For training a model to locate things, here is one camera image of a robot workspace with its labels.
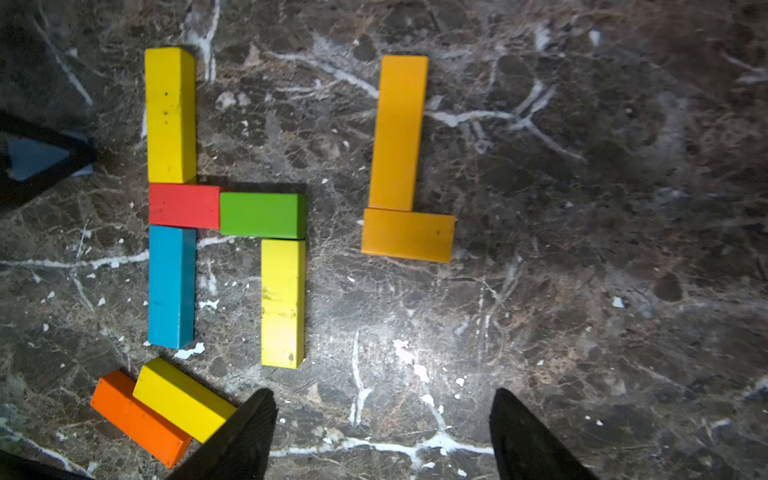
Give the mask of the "cyan block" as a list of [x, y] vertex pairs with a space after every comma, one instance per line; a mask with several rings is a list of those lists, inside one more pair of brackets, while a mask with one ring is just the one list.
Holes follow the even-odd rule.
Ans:
[[178, 350], [194, 339], [196, 231], [149, 228], [148, 340]]

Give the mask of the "green block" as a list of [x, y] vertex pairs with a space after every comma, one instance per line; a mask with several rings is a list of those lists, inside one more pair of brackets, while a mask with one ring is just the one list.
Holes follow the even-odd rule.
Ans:
[[303, 240], [306, 224], [306, 197], [302, 194], [220, 194], [220, 231], [223, 235]]

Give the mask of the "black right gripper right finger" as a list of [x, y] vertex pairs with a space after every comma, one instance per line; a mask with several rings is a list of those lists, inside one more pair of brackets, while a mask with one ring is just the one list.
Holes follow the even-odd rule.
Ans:
[[507, 389], [495, 392], [489, 428], [501, 479], [596, 479]]

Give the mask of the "yellow stroke block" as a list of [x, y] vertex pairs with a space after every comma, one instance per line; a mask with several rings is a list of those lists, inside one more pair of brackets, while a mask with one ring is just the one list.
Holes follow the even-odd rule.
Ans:
[[148, 179], [193, 184], [196, 164], [195, 60], [178, 47], [145, 51]]

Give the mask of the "dark yellow block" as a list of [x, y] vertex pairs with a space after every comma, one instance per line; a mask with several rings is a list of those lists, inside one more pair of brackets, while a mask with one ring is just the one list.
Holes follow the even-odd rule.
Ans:
[[448, 263], [455, 225], [456, 218], [451, 215], [366, 208], [361, 252]]

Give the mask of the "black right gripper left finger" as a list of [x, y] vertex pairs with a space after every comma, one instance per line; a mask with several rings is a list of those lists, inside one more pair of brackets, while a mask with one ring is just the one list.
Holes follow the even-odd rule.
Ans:
[[169, 479], [263, 479], [277, 414], [273, 392], [256, 391]]

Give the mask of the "long yellow block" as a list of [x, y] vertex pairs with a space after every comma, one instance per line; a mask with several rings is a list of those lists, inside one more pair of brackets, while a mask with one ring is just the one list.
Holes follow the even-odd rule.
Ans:
[[413, 208], [428, 59], [388, 55], [382, 59], [368, 206]]

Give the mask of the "light blue block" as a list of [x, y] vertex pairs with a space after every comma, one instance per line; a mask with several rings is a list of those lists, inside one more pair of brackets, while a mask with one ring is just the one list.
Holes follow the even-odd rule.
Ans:
[[16, 181], [26, 181], [70, 158], [67, 150], [26, 138], [9, 140], [7, 148], [10, 177]]

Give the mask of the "small yellow block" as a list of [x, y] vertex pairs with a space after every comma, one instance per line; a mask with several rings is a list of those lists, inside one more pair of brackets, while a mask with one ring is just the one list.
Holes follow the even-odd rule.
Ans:
[[261, 242], [261, 364], [297, 369], [305, 358], [306, 243]]

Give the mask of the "red block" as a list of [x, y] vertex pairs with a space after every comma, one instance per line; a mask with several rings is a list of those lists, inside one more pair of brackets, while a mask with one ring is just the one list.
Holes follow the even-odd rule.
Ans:
[[221, 188], [206, 185], [149, 185], [149, 223], [151, 225], [220, 229]]

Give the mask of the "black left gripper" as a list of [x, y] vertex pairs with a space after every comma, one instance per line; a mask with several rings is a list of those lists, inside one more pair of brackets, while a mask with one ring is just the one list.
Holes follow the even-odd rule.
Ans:
[[[31, 139], [70, 153], [70, 158], [52, 166], [26, 181], [10, 177], [7, 144], [11, 139]], [[5, 111], [1, 113], [1, 208], [14, 210], [39, 196], [56, 183], [86, 169], [97, 160], [97, 150], [84, 136], [60, 132], [36, 125]]]

